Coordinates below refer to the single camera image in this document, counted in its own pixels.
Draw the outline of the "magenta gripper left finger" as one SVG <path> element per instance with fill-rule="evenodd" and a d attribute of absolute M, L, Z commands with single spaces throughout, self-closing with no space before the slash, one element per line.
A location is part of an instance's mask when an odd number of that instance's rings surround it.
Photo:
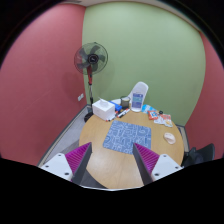
<path fill-rule="evenodd" d="M 79 185 L 92 153 L 92 143 L 86 143 L 72 151 L 57 153 L 41 166 L 41 169 Z"/>

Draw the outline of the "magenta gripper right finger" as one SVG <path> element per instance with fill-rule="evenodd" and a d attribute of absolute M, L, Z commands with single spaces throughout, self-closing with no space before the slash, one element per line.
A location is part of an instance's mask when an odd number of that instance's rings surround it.
<path fill-rule="evenodd" d="M 150 184 L 182 169 L 182 167 L 167 154 L 158 155 L 137 143 L 133 144 L 133 155 L 144 185 Z"/>

